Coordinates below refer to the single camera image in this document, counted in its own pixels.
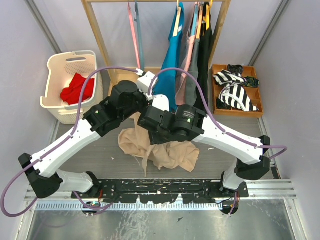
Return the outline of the beige t shirt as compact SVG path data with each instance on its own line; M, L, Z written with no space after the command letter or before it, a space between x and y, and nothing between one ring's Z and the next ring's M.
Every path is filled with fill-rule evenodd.
M149 132L138 126L140 116L139 112L133 114L130 119L134 121L134 127L123 129L118 136L118 146L124 154L142 159L141 167L145 176L149 161L159 170L181 167L191 173L195 169L200 150L189 141L151 144Z

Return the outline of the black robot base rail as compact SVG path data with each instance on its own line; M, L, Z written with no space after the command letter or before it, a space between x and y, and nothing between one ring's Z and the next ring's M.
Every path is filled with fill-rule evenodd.
M230 202L249 197L247 184L241 183L236 190L224 189L222 182L211 179L99 179L98 190L72 193L76 199L102 198L104 203L135 204L175 203L179 197L184 205L216 204L217 199Z

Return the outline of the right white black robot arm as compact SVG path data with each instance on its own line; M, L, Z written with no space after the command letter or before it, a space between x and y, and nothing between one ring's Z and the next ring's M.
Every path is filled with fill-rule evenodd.
M235 162L221 175L219 191L231 197L245 180L257 181L270 170L270 159L264 155L259 138L241 135L242 142L233 136L236 131L220 130L206 113L190 105L181 105L175 113L148 106L140 115L138 125L149 131L151 142L196 142L220 149L235 157Z

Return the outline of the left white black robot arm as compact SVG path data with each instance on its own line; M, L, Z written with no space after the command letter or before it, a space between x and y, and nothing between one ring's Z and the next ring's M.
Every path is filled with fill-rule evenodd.
M101 184L91 172L66 172L60 167L87 145L101 139L122 122L147 107L152 99L149 86L142 81L123 80L112 88L111 95L90 108L67 133L42 151L24 153L19 158L27 179L39 199L56 192L75 191L88 198L99 195Z

